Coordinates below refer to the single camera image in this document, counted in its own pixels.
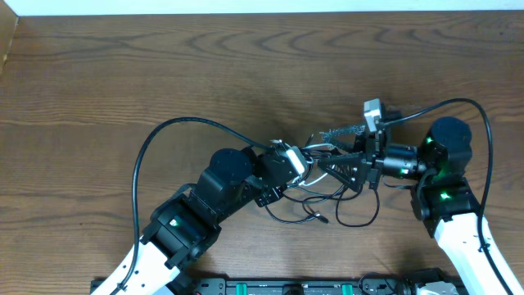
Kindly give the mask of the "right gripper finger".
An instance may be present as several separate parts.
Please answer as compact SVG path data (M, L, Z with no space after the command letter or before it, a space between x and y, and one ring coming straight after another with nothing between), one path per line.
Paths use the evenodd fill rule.
M318 161L318 167L354 192L360 190L368 173L367 159L363 152L323 158Z
M348 134L362 134L366 130L366 125L349 125L339 129L330 129L320 132L321 138L325 143L335 143L339 137Z

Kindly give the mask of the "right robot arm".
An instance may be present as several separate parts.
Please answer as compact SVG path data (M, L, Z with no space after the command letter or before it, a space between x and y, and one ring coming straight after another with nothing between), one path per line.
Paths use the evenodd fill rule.
M414 181L409 186L413 213L470 294L523 292L464 176L472 158L472 133L465 122L436 120L419 146L392 143L384 124L334 129L322 139L337 152L319 160L319 167L348 189L359 192L367 185L375 190L385 176Z

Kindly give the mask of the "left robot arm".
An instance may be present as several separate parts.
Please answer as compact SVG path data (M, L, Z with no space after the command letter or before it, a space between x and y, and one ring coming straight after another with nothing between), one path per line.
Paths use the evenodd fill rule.
M197 282L184 270L216 242L220 223L251 201L276 202L306 166L298 147L218 150L196 183L154 210L138 246L93 294L192 294Z

